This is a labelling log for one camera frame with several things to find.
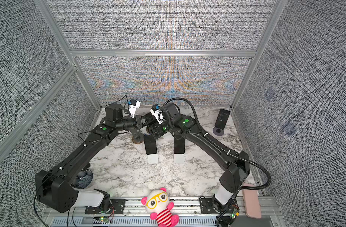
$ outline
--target pink plush foot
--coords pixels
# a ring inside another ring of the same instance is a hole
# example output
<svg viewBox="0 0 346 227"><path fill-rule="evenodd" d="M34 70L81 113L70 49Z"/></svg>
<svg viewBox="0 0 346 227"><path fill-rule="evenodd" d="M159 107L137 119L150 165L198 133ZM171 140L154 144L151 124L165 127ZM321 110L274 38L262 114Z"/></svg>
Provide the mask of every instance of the pink plush foot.
<svg viewBox="0 0 346 227"><path fill-rule="evenodd" d="M172 220L171 220L172 225L171 225L170 227L175 226L176 224L178 224L178 222L179 222L179 216L176 215L176 214L173 215L173 216L172 216Z"/></svg>

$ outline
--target panda plush toy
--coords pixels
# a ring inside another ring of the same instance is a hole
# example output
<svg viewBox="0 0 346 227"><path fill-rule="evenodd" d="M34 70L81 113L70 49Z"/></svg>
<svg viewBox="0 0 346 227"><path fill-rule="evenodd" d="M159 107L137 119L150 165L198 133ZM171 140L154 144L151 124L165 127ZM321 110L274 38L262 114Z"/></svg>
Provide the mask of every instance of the panda plush toy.
<svg viewBox="0 0 346 227"><path fill-rule="evenodd" d="M172 215L170 210L174 203L169 201L166 188L152 191L147 197L141 199L141 203L152 220L157 220L158 227L173 227L179 222L178 215Z"/></svg>

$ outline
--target plush toy head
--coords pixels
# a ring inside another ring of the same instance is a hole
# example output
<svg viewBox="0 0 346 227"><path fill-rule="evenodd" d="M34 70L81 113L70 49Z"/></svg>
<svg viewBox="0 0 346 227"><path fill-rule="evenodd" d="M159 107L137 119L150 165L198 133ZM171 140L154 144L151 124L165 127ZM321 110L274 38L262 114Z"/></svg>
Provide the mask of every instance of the plush toy head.
<svg viewBox="0 0 346 227"><path fill-rule="evenodd" d="M144 204L148 214L160 213L164 211L169 205L169 197L165 188L152 191L148 197L144 197L141 203Z"/></svg>

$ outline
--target gray panel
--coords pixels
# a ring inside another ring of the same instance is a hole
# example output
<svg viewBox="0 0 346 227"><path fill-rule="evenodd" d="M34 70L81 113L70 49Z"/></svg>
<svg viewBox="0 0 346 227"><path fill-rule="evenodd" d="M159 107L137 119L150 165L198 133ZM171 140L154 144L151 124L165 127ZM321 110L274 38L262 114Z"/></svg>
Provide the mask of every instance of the gray panel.
<svg viewBox="0 0 346 227"><path fill-rule="evenodd" d="M256 49L275 0L47 0L73 49Z"/></svg>
<svg viewBox="0 0 346 227"><path fill-rule="evenodd" d="M235 111L287 226L346 226L346 1L290 0Z"/></svg>
<svg viewBox="0 0 346 227"><path fill-rule="evenodd" d="M68 67L32 0L0 1L0 143Z"/></svg>
<svg viewBox="0 0 346 227"><path fill-rule="evenodd" d="M142 105L184 97L194 105L229 105L248 57L77 57L103 105L125 92Z"/></svg>
<svg viewBox="0 0 346 227"><path fill-rule="evenodd" d="M95 108L76 75L62 87L27 133L0 164L0 226L37 226L33 211L34 177L66 158L80 144L79 132L88 131ZM10 221L13 207L18 218ZM45 206L37 202L39 214Z"/></svg>

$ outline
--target pink phone case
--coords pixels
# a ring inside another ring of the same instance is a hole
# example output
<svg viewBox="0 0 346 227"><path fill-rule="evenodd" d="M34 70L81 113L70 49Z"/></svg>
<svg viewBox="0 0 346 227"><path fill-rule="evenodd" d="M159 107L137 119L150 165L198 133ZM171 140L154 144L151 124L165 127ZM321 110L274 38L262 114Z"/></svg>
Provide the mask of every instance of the pink phone case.
<svg viewBox="0 0 346 227"><path fill-rule="evenodd" d="M254 185L243 183L243 186L253 187ZM257 190L242 190L243 202L245 204L246 216L250 218L261 218L261 209Z"/></svg>

